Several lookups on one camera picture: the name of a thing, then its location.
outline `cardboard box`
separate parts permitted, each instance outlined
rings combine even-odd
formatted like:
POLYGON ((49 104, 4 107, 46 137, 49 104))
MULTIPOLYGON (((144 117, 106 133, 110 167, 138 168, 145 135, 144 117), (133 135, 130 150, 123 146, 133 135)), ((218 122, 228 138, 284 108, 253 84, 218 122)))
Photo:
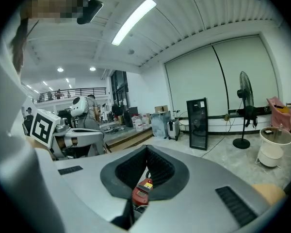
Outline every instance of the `cardboard box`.
POLYGON ((147 113, 146 114, 146 117, 149 119, 149 124, 151 124, 151 116, 150 116, 150 113, 147 113))
POLYGON ((154 108, 155 108, 155 113, 168 111, 167 105, 156 106, 154 108))

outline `railing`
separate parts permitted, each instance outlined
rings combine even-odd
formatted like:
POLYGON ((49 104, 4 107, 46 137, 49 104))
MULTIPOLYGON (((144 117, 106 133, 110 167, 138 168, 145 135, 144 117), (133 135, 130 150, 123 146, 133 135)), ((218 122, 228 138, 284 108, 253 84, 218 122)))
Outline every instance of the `railing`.
POLYGON ((51 100, 59 100, 59 99, 66 99, 66 98, 73 98, 79 96, 85 96, 93 94, 96 96, 106 95, 106 88, 105 87, 98 87, 98 88, 79 88, 79 89, 68 89, 68 90, 60 90, 58 91, 48 91, 44 93, 40 93, 40 97, 38 100, 32 99, 33 103, 40 103, 46 102, 51 100))

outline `roller blind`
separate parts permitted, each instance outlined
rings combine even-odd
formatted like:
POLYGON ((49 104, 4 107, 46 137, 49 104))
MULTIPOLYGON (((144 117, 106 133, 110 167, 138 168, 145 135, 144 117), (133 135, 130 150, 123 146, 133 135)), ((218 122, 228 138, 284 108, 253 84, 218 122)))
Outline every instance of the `roller blind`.
POLYGON ((230 110, 238 109, 239 75, 244 71, 252 86, 254 106, 267 106, 267 98, 278 97, 274 69, 268 53, 257 37, 235 39, 213 45, 226 78, 230 110))
POLYGON ((207 98, 208 115, 227 113, 227 98, 219 62, 205 47, 166 64, 174 110, 187 110, 186 101, 207 98))

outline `plastic bottle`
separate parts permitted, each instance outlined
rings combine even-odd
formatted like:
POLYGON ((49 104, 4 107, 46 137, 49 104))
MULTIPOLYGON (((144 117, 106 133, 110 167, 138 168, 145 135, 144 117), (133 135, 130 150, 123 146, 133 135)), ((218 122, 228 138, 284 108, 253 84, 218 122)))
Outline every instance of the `plastic bottle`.
POLYGON ((278 128, 278 136, 280 136, 282 134, 282 129, 283 129, 283 125, 282 123, 279 125, 279 128, 278 128))
POLYGON ((135 125, 136 125, 136 131, 139 132, 143 130, 142 121, 140 118, 136 119, 135 125))
POLYGON ((131 118, 132 125, 133 125, 134 128, 136 128, 136 119, 137 119, 137 118, 138 118, 137 116, 133 116, 133 117, 131 118))
POLYGON ((142 127, 143 127, 144 129, 147 129, 147 128, 149 127, 149 119, 147 118, 146 115, 144 115, 144 116, 142 117, 142 127))

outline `chair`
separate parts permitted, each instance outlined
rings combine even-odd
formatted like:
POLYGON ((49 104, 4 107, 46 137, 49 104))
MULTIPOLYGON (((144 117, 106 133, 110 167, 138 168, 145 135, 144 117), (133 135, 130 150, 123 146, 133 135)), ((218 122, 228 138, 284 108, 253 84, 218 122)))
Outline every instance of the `chair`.
POLYGON ((283 125, 283 128, 287 131, 291 130, 291 109, 289 109, 289 113, 282 113, 276 109, 275 105, 285 106, 277 97, 273 97, 272 99, 267 99, 270 108, 272 110, 272 119, 271 124, 274 127, 279 127, 280 124, 283 125))

